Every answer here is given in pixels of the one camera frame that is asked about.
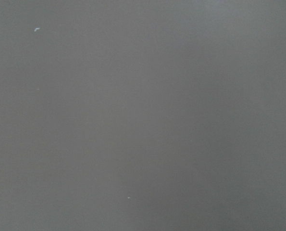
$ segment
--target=gray surface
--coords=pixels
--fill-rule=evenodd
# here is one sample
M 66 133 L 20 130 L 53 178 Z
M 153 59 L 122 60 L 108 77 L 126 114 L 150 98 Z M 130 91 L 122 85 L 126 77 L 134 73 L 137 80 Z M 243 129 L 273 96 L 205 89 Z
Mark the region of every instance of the gray surface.
M 286 0 L 0 0 L 0 231 L 286 231 Z

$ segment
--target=gray wall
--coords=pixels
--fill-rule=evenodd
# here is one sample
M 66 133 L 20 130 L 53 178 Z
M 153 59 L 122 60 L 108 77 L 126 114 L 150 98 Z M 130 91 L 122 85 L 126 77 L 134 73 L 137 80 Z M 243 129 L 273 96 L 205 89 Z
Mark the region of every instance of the gray wall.
M 0 0 L 0 231 L 31 230 L 286 231 L 286 0 Z

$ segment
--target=plain gray background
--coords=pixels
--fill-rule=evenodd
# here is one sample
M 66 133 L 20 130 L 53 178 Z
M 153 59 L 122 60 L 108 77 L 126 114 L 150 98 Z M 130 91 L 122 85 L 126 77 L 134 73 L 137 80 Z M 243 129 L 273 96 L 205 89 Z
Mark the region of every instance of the plain gray background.
M 286 231 L 286 0 L 0 0 L 0 231 Z

